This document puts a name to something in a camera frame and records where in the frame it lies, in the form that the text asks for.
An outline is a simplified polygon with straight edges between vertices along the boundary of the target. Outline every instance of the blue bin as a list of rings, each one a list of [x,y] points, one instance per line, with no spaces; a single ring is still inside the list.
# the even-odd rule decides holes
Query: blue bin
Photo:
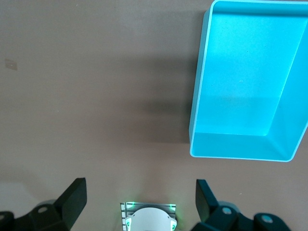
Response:
[[[216,0],[190,120],[194,157],[291,161],[308,125],[308,2]]]

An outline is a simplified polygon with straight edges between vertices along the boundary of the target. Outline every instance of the brown floor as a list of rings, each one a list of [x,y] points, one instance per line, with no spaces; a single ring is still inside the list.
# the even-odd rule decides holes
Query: brown floor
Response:
[[[86,177],[75,231],[120,231],[120,202],[177,204],[196,178],[248,217],[306,230],[308,135],[290,163],[195,159],[188,121],[210,0],[0,2],[0,210],[16,216]]]

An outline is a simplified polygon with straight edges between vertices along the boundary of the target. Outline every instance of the gray table surface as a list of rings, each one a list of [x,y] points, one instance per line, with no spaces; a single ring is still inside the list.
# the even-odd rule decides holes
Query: gray table surface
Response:
[[[250,218],[274,213],[307,230],[307,135],[290,163],[189,155],[210,4],[1,1],[0,210],[21,216],[86,177],[88,204],[73,230],[120,231],[119,203],[142,201],[177,204],[178,230],[188,231],[200,178]]]

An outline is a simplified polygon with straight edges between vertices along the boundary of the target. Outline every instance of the empty rectangular tray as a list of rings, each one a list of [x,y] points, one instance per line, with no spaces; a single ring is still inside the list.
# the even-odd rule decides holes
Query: empty rectangular tray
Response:
[[[308,2],[216,0],[205,13],[191,155],[287,162],[308,125]]]

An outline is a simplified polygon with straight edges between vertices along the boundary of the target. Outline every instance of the blue plastic container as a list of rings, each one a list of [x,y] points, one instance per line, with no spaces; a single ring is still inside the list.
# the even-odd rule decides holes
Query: blue plastic container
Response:
[[[308,125],[308,2],[216,0],[205,13],[191,155],[288,162]]]

